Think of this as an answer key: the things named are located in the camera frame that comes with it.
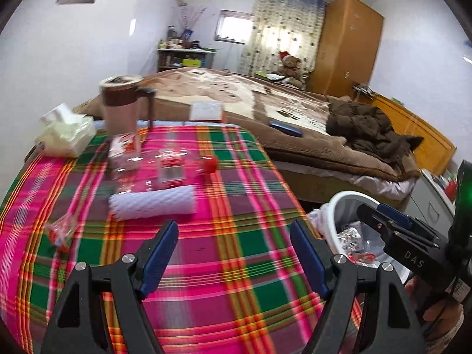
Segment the right hand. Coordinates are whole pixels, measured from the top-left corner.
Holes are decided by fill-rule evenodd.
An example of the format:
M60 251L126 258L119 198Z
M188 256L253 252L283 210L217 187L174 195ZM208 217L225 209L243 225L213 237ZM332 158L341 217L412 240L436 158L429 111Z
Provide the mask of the right hand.
M426 340L436 340L462 326L463 306L454 298L440 296L438 301L426 309L426 298L432 290L424 281L413 276L405 289L410 295L418 320L427 324L423 331Z

